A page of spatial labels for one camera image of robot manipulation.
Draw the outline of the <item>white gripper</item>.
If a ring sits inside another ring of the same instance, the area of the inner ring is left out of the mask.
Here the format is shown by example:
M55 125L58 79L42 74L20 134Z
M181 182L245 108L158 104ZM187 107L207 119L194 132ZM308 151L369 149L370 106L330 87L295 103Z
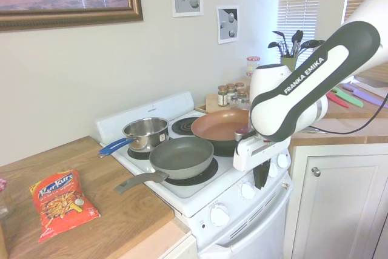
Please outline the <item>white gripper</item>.
M269 174L269 159L286 150L288 146L288 138L277 143L256 135L241 139L235 149L233 166L238 171L250 171L254 168L255 187L261 189L266 184Z

